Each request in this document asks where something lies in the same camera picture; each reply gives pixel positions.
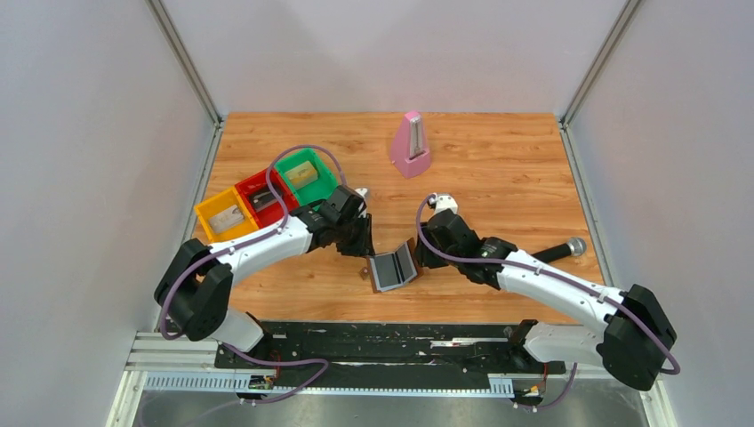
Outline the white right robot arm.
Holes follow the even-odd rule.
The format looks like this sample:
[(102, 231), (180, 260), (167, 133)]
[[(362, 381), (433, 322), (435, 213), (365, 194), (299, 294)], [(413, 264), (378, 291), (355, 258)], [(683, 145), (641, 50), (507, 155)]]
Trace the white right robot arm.
[(452, 208), (415, 220), (420, 264), (456, 268), (470, 282), (541, 302), (578, 321), (520, 324), (524, 352), (538, 362), (602, 366), (619, 382), (650, 390), (660, 374), (679, 375), (675, 328), (650, 289), (604, 286), (566, 273), (500, 238), (481, 238)]

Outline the black card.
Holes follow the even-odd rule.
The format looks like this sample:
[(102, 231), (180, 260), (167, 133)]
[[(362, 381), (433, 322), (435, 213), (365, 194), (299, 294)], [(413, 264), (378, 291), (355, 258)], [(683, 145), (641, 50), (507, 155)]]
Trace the black card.
[(255, 212), (261, 212), (278, 204), (276, 197), (269, 187), (255, 191), (248, 199)]

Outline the grey card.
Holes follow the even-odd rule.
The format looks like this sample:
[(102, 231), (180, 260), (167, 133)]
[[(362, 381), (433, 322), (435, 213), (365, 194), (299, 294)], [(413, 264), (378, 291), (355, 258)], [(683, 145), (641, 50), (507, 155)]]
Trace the grey card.
[(400, 285), (402, 283), (401, 274), (395, 254), (379, 254), (373, 258), (374, 283), (380, 292)]

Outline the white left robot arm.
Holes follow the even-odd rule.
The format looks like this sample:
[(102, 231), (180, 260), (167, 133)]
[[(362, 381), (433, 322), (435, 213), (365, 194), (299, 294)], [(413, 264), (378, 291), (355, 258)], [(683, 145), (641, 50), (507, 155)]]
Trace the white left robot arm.
[(252, 350), (265, 332), (251, 314), (230, 307), (232, 288), (268, 266), (328, 246), (344, 256), (372, 256), (368, 195), (367, 188), (339, 185), (328, 199), (240, 238), (212, 245), (196, 238), (184, 242), (154, 292), (162, 317), (192, 342), (212, 338)]

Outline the brown leather card holder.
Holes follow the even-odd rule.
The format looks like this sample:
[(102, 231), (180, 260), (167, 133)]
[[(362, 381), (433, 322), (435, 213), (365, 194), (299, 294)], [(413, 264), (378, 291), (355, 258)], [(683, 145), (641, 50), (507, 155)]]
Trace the brown leather card holder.
[(422, 269), (414, 256), (415, 248), (415, 240), (409, 238), (392, 252), (368, 256), (359, 276), (371, 284), (374, 293), (407, 286), (422, 276)]

